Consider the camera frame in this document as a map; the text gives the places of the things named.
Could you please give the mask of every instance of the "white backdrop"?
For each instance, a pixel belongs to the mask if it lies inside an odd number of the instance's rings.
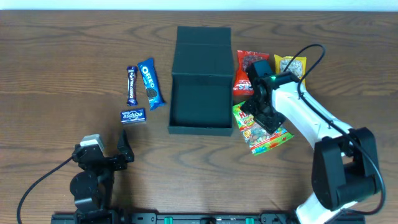
[[[398,11],[398,0],[0,0],[0,9]]]

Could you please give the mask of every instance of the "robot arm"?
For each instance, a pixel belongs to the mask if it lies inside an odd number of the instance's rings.
[[[323,224],[342,208],[380,191],[380,181],[370,162],[336,129],[317,115],[297,93],[299,79],[291,72],[274,75],[266,60],[254,62],[247,69],[254,94],[241,109],[268,133],[273,133],[289,119],[314,148],[312,187],[314,193],[296,209],[301,223]],[[372,133],[352,127],[329,113],[301,87],[305,99],[328,120],[357,140],[377,161],[376,143]],[[343,164],[342,156],[353,157]]]

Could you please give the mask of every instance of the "box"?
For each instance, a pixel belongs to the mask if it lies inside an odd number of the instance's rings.
[[[230,136],[233,77],[230,28],[178,27],[169,133]]]

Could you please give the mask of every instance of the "cable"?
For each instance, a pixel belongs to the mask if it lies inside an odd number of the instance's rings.
[[[297,56],[299,56],[303,51],[309,49],[310,47],[321,47],[323,52],[322,52],[321,56],[319,57],[319,59],[311,66],[310,69],[308,69],[307,72],[305,72],[303,77],[298,82],[298,85],[297,85],[298,97],[301,98],[304,101],[304,103],[309,108],[311,108],[311,110],[314,113],[316,113],[319,117],[321,117],[327,124],[329,124],[329,126],[331,126],[332,128],[336,129],[339,133],[341,133],[341,135],[343,135],[348,141],[350,141],[353,144],[353,146],[365,156],[365,158],[371,163],[373,169],[376,171],[377,177],[380,180],[381,197],[380,197],[379,205],[374,210],[371,210],[370,212],[363,212],[363,211],[357,211],[357,210],[353,210],[353,209],[349,209],[349,208],[343,208],[343,209],[341,209],[341,211],[342,212],[355,213],[355,214],[358,214],[358,215],[374,215],[374,214],[380,212],[380,210],[382,210],[382,208],[384,206],[384,203],[386,201],[386,185],[384,184],[384,180],[382,178],[380,170],[377,168],[376,164],[371,159],[370,155],[353,138],[351,138],[351,136],[349,136],[347,133],[345,133],[345,131],[343,131],[341,128],[339,128],[337,125],[335,125],[333,123],[333,121],[329,120],[326,116],[324,116],[321,112],[319,112],[310,102],[307,101],[307,99],[305,99],[304,93],[301,92],[301,88],[300,88],[301,87],[301,83],[307,77],[307,75],[319,64],[319,62],[322,60],[323,56],[325,56],[325,52],[326,52],[325,46],[323,46],[322,44],[311,44],[311,45],[308,45],[308,46],[304,47],[302,50],[300,50],[299,52],[297,52],[297,54],[294,55],[294,57],[287,64],[284,72],[288,69],[289,65],[293,62],[293,60]]]
[[[65,162],[61,163],[59,166],[57,166],[56,168],[54,168],[53,170],[51,170],[50,172],[44,174],[44,176],[42,176],[39,180],[36,180],[36,182],[34,182],[25,192],[24,196],[22,196],[21,201],[19,201],[19,205],[18,205],[18,209],[17,209],[17,220],[18,220],[18,224],[22,224],[22,220],[21,220],[21,209],[22,209],[22,204],[24,203],[25,198],[27,197],[27,195],[30,193],[30,191],[38,184],[40,183],[42,180],[44,180],[46,177],[48,177],[49,175],[51,175],[52,173],[54,173],[55,171],[59,170],[61,167],[63,167],[65,164],[67,164],[69,161],[72,160],[72,157],[69,157],[69,159],[67,159]]]

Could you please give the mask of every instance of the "colorful candy package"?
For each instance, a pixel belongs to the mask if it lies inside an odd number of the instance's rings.
[[[243,138],[249,145],[251,152],[256,156],[276,147],[293,137],[281,126],[274,134],[268,134],[267,131],[259,126],[254,120],[253,115],[247,115],[241,111],[244,102],[233,106],[233,114],[238,123],[239,130]]]
[[[246,73],[247,67],[253,62],[268,59],[269,54],[250,52],[247,50],[238,50],[239,67],[236,71],[236,79],[233,87],[234,95],[252,95],[253,89]]]
[[[285,70],[287,64],[289,63],[289,61],[292,58],[293,58],[292,56],[281,57],[281,56],[275,55],[275,71],[276,71],[276,73],[283,72]],[[306,62],[307,62],[306,57],[297,57],[289,65],[287,70],[294,73],[297,77],[302,78],[305,73]]]

